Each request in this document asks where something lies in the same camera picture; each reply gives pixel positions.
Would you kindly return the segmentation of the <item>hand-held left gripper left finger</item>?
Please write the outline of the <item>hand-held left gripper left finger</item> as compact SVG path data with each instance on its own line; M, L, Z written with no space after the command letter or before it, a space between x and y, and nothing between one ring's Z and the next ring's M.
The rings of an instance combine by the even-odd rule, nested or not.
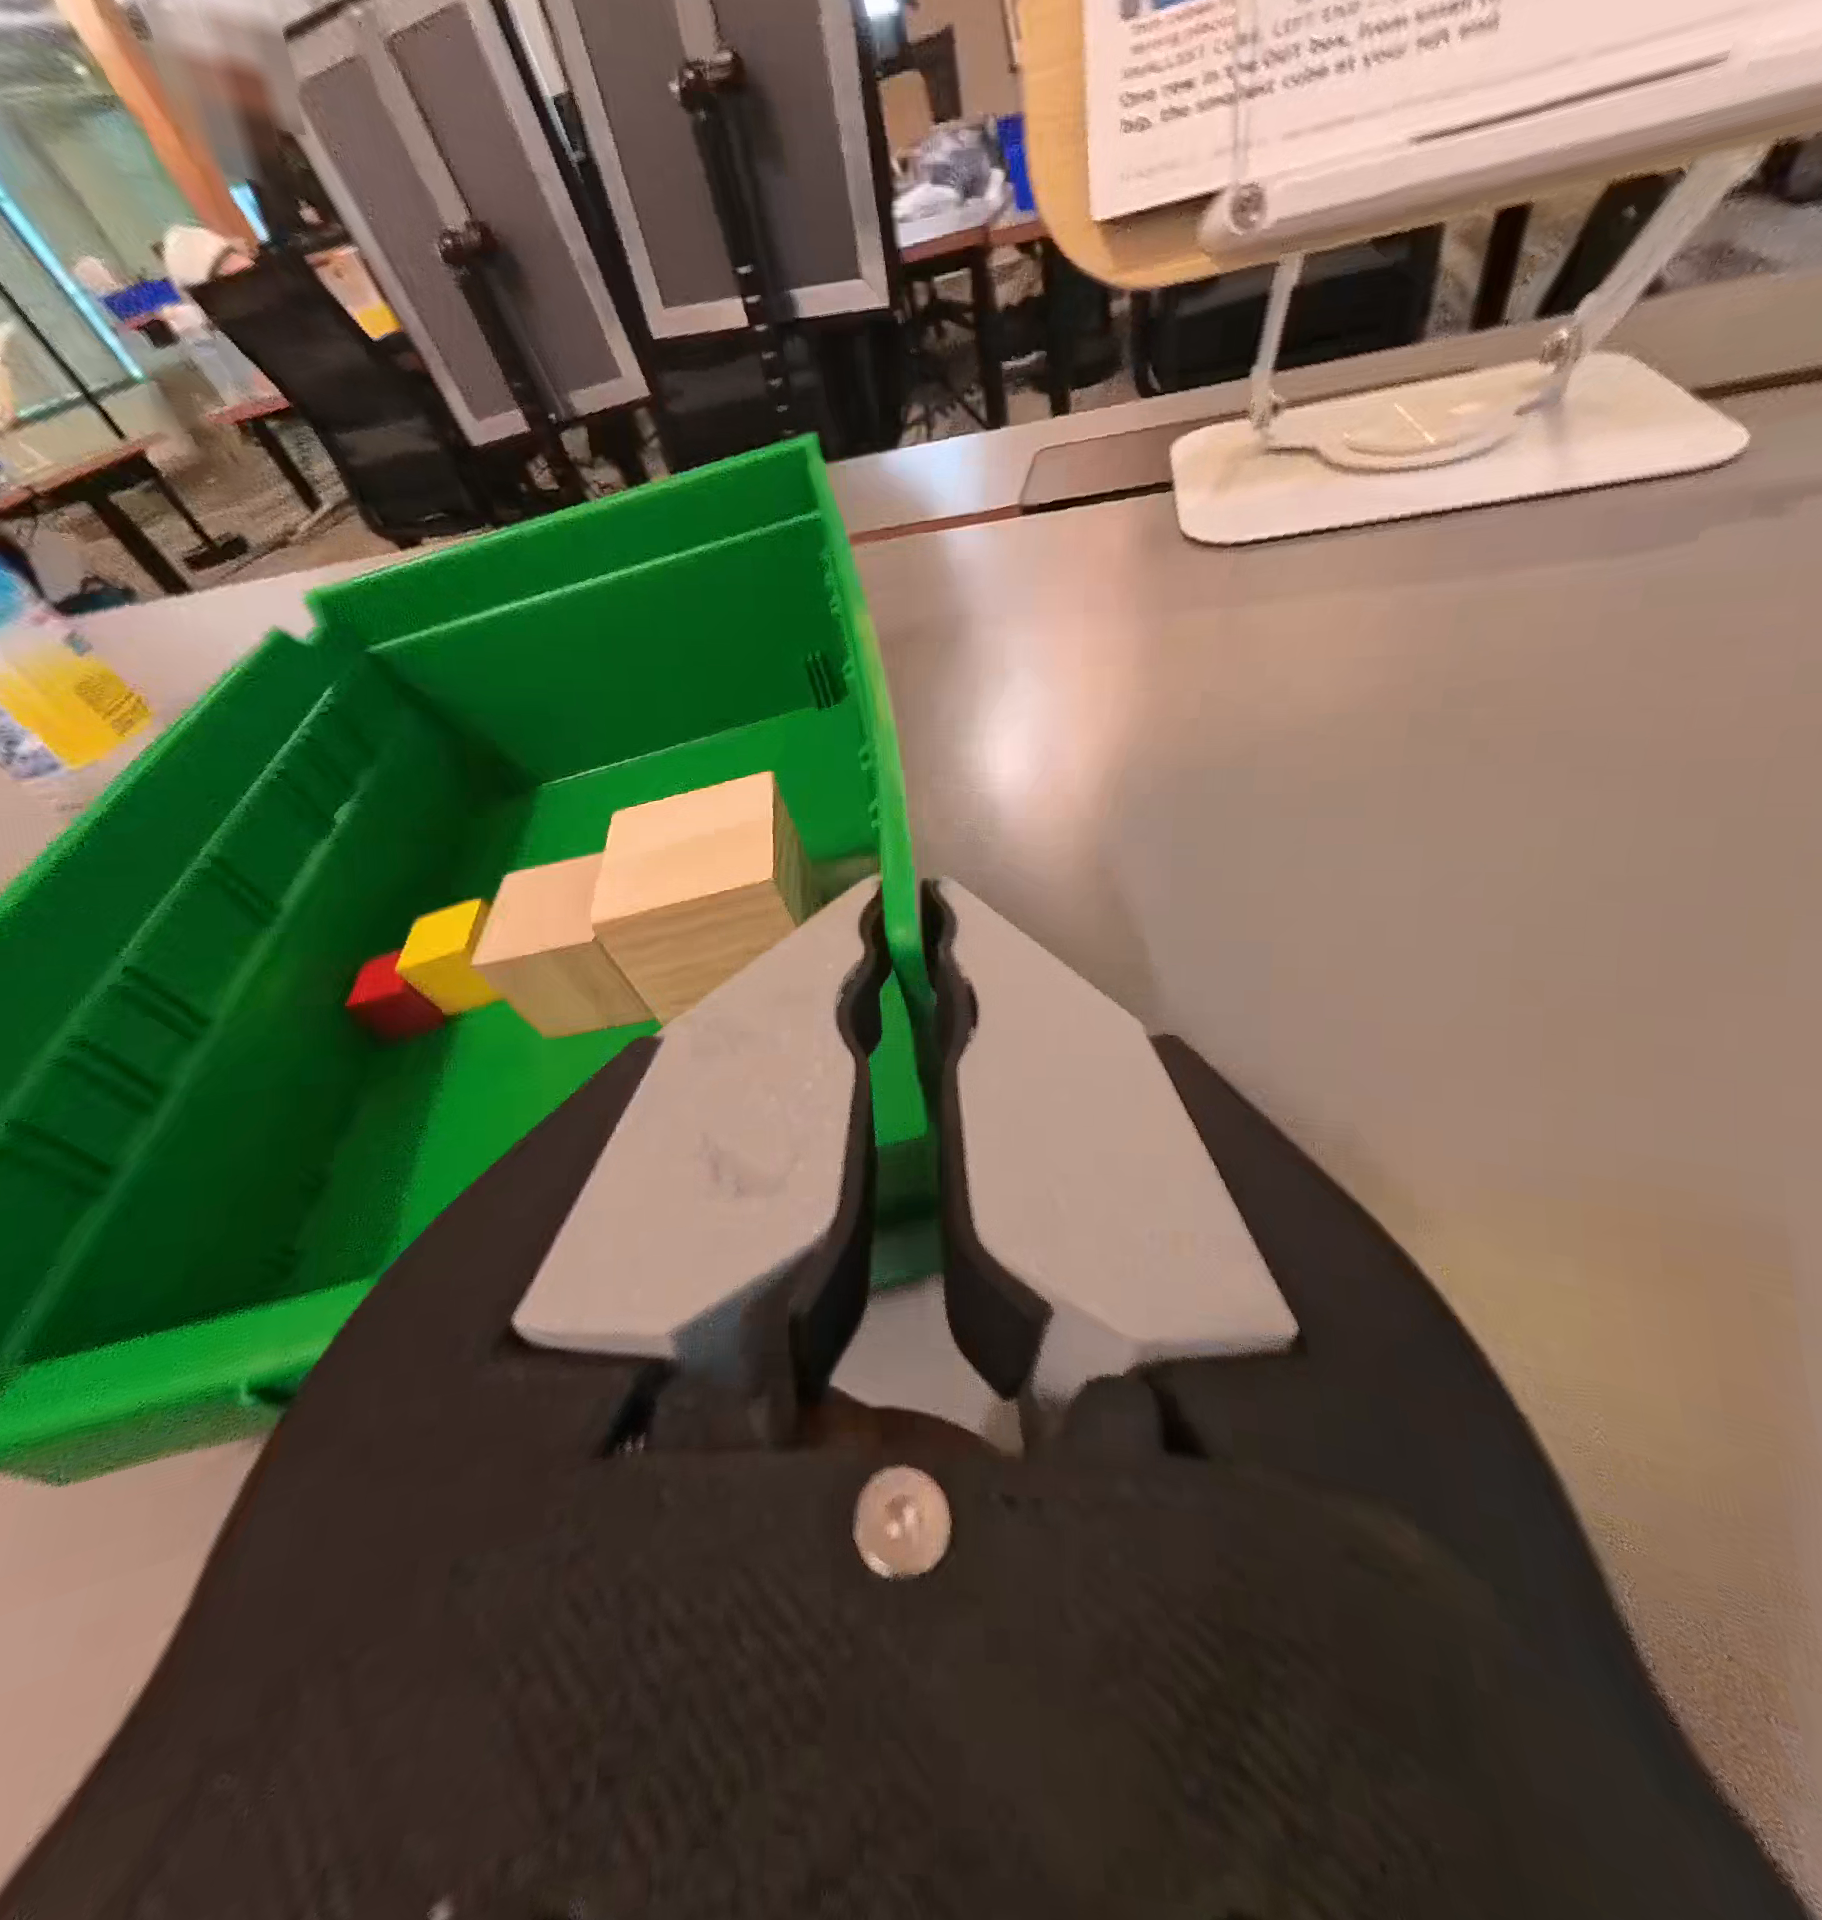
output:
M668 1020L516 1335L781 1407L817 1399L872 1288L890 973L869 877Z

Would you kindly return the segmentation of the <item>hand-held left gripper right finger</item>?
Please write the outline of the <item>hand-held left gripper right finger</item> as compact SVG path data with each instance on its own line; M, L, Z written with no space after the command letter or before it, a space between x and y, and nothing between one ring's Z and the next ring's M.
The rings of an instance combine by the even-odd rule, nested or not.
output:
M1299 1344L1152 1034L958 879L921 885L941 1292L1043 1448L1091 1383Z

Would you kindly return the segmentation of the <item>medium natural wooden cube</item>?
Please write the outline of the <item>medium natural wooden cube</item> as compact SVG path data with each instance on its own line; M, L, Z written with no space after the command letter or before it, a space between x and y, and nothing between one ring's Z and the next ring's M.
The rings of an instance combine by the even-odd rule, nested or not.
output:
M598 853L504 877L475 973L545 1041L655 1020L596 927Z

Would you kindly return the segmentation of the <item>large natural wooden cube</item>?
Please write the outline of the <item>large natural wooden cube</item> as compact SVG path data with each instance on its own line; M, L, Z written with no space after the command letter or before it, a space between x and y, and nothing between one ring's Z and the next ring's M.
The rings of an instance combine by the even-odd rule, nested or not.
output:
M650 1018L668 1025L779 946L819 894L772 770L612 817L593 927Z

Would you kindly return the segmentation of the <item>yellow wooden cube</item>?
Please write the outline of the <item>yellow wooden cube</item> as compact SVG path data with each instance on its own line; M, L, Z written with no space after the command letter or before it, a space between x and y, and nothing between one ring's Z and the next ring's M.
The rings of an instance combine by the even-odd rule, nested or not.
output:
M427 912L397 946L393 973L444 1018L460 1018L504 1001L504 993L475 962L475 946L489 925L489 900L460 900Z

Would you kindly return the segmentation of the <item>red wooden cube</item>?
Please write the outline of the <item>red wooden cube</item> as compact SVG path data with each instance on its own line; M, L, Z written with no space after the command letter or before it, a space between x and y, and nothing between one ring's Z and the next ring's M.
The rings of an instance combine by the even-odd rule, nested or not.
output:
M427 998L403 973L401 952L385 952L360 968L345 1015L379 1042L410 1042L436 1034L448 1015Z

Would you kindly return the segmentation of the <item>green plastic bin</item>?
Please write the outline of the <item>green plastic bin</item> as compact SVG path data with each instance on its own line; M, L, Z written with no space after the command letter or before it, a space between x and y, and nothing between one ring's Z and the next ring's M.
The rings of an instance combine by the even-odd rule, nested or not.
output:
M379 1042L416 917L618 809L779 777L814 877L882 879L882 1228L928 1202L915 855L814 441L310 594L0 887L0 1477L270 1428L385 1272L647 1028L511 1008Z

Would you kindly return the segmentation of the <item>wooden-top standing desk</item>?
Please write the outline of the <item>wooden-top standing desk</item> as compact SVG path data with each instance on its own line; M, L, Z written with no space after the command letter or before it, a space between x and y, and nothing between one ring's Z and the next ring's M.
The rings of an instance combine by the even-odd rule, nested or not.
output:
M186 497L154 462L158 440L126 440L91 459L42 468L32 476L8 476L0 485L0 527L26 523L42 513L85 509L96 519L106 539L127 557L140 577L159 594L188 594L193 573L211 573L253 557L253 545L243 535L211 535L205 523L188 509ZM126 497L151 491L163 505L188 527L193 548L175 559L169 557L126 509Z
M1037 360L1048 409L1068 421L1073 409L1068 325L1060 313L1063 252L1037 215L1000 213L964 225L912 225L899 242L899 336L912 369L912 395L927 386L941 401L934 409L964 416L975 429L1000 431L1012 424L1004 375L1004 304L994 284L997 252L1021 252L1037 270ZM975 348L975 385L947 375L946 340L968 336Z

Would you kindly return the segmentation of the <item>wipes canister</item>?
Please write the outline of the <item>wipes canister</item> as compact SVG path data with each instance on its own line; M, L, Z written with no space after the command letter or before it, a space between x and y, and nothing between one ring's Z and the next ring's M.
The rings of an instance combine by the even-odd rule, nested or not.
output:
M154 727L151 700L0 557L0 770L61 780Z

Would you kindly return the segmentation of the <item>diagonal support beam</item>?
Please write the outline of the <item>diagonal support beam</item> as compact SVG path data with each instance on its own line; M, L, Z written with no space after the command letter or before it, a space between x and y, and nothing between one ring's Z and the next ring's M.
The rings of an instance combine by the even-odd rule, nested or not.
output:
M255 231L232 191L229 169L205 130L203 112L163 80L151 44L134 31L126 5L55 5L85 42L117 98L127 110L163 174L175 182L198 225L229 234L247 255Z

